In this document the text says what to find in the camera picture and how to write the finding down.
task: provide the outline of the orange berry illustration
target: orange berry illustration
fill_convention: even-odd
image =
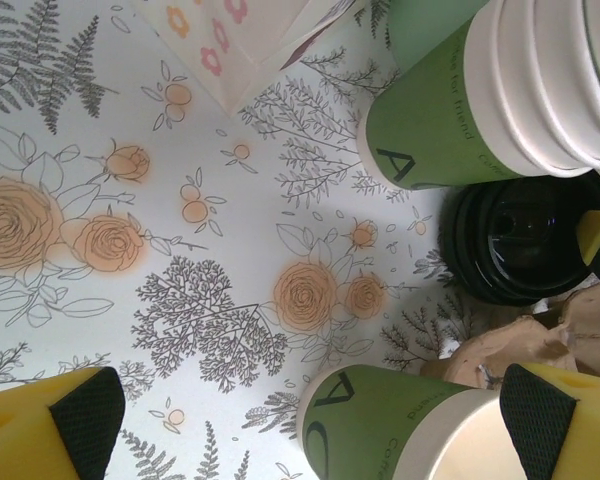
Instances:
[[[184,120],[184,110],[178,105],[167,105],[165,112],[172,122],[178,123]]]
[[[424,235],[427,233],[427,225],[424,222],[416,223],[416,233],[418,235]]]
[[[195,185],[187,184],[180,189],[180,196],[187,202],[200,200],[200,189]]]
[[[251,151],[246,145],[240,144],[233,150],[233,154],[240,160],[246,160],[251,155]]]
[[[191,101],[191,92],[189,89],[178,83],[169,85],[164,91],[164,96],[169,103],[173,103],[174,105],[186,105]]]
[[[171,423],[171,425],[182,425],[184,423],[184,412],[180,409],[174,410],[169,414],[167,420]]]
[[[209,216],[209,209],[204,202],[190,202],[182,210],[182,217],[189,223],[204,222]]]

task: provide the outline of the yellow sponge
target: yellow sponge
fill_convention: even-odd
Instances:
[[[102,480],[123,415],[112,368],[0,392],[0,480]]]
[[[529,480],[600,480],[600,378],[512,365],[500,405]]]

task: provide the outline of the green paper cup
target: green paper cup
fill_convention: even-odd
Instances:
[[[523,168],[514,170],[484,141],[465,85],[471,25],[465,23],[398,79],[361,120],[363,165],[387,187],[419,190],[545,173],[524,158]]]
[[[320,480],[524,480],[498,394],[354,365],[319,375],[297,415]]]

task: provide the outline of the flower sketch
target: flower sketch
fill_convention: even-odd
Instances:
[[[0,178],[0,271],[42,262],[60,236],[62,212],[51,195],[26,183]]]
[[[81,262],[100,272],[126,270],[138,258],[144,242],[139,225],[128,219],[99,215],[62,224],[62,240]]]
[[[272,332],[260,304],[236,305],[230,289],[229,278],[213,260],[173,257],[162,275],[149,275],[138,289],[140,299],[150,305],[134,315],[134,348],[151,351],[163,378],[200,352],[201,378],[217,382],[223,393],[238,383],[253,385],[259,367],[277,374],[285,359],[286,336]]]
[[[265,90],[241,112],[243,121],[265,140],[286,138],[282,144],[285,152],[279,159],[288,172],[280,173],[276,180],[285,192],[282,197],[296,208],[302,203],[307,208],[312,201],[320,203],[350,173],[362,170],[355,145],[359,112],[354,108],[354,100],[361,92],[379,94],[395,78],[392,73],[377,85],[378,67],[373,62],[363,72],[341,72],[344,56],[345,49],[341,48],[324,57],[302,60],[305,67],[321,77],[318,91],[304,79],[287,77],[284,83],[278,82]],[[326,98],[332,93],[333,103]],[[338,103],[344,104],[344,115],[334,110]],[[357,185],[358,180],[353,188],[363,191]],[[377,188],[372,193],[384,192]],[[404,197],[391,196],[392,201],[397,198]]]
[[[23,20],[15,18],[15,11],[13,3],[0,0],[0,112],[37,106],[56,134],[60,110],[76,94],[87,113],[98,117],[105,92],[112,91],[95,83],[98,17],[62,44],[58,0],[36,0]]]
[[[349,251],[358,251],[373,247],[378,239],[378,227],[376,224],[371,220],[365,220],[360,223],[355,218],[354,220],[356,226],[348,235],[351,239],[351,248]]]
[[[385,295],[385,287],[375,274],[360,275],[351,281],[344,306],[351,315],[368,320],[380,313]]]
[[[204,231],[207,226],[217,236],[222,237],[222,229],[213,216],[218,214],[217,206],[224,205],[227,201],[216,195],[202,198],[202,168],[196,170],[195,178],[187,176],[187,182],[180,188],[180,197],[185,201],[182,209],[182,218],[185,222],[196,225],[194,233]]]
[[[158,115],[153,124],[154,132],[163,125],[171,130],[174,123],[182,122],[186,116],[187,106],[193,98],[189,87],[180,83],[185,81],[187,77],[184,75],[172,76],[171,69],[164,60],[160,65],[164,83],[162,81],[156,82],[155,88],[142,87],[142,91],[147,97],[164,105],[162,113]]]
[[[333,273],[322,263],[297,263],[287,269],[275,286],[278,317],[301,332],[321,328],[331,319],[337,303]]]
[[[278,236],[301,257],[280,275],[271,307],[280,325],[292,334],[291,349],[303,350],[302,361],[319,362],[320,368],[368,352],[373,340],[349,340],[348,331],[360,320],[377,317],[387,295],[399,299],[402,290],[413,287],[404,282],[388,285],[373,272],[364,272],[373,266],[373,257],[356,259],[351,248],[347,251],[347,237],[335,227],[317,236],[306,227],[278,224]],[[339,249],[342,256],[334,254]]]

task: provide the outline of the tree illustration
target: tree illustration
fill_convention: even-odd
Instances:
[[[37,105],[55,134],[60,109],[77,94],[87,113],[98,117],[109,90],[95,83],[92,64],[98,17],[63,45],[58,0],[36,0],[23,20],[14,15],[13,4],[0,0],[0,112]]]
[[[443,332],[437,319],[427,318],[426,308],[421,307],[412,314],[402,312],[402,320],[406,328],[398,325],[382,328],[380,336],[392,350],[385,353],[383,362],[404,372],[413,362],[438,358],[442,353]]]
[[[275,392],[267,397],[264,407],[250,409],[244,416],[248,420],[242,428],[262,427],[258,433],[265,433],[280,427],[280,433],[296,438],[296,412],[300,399],[289,392]]]
[[[355,144],[360,121],[354,108],[355,99],[360,94],[378,95],[397,75],[391,72],[388,78],[379,78],[378,66],[373,61],[362,71],[341,71],[345,52],[340,48],[326,56],[302,60],[302,65],[321,77],[318,90],[304,79],[287,77],[285,82],[265,90],[241,112],[242,120],[252,125],[263,139],[286,138],[282,144],[285,151],[279,159],[287,171],[276,180],[285,192],[282,197],[296,208],[320,203],[350,173],[361,170]],[[333,95],[335,103],[347,107],[345,115],[336,113],[328,95]],[[375,183],[378,193],[385,192]]]
[[[212,261],[174,256],[162,275],[151,274],[138,296],[150,303],[137,311],[134,348],[151,351],[157,373],[168,377],[200,352],[201,378],[218,383],[224,393],[250,387],[262,366],[277,374],[285,359],[287,338],[274,334],[260,304],[236,305],[229,278]]]
[[[140,470],[138,477],[142,480],[185,480],[186,477],[182,474],[169,474],[176,457],[172,457],[171,460],[165,462],[167,454],[164,450],[155,456],[155,444],[149,446],[147,442],[141,441],[126,429],[123,429],[120,435],[124,439],[124,443],[130,445],[129,450],[133,453],[133,456],[138,459],[136,468]]]

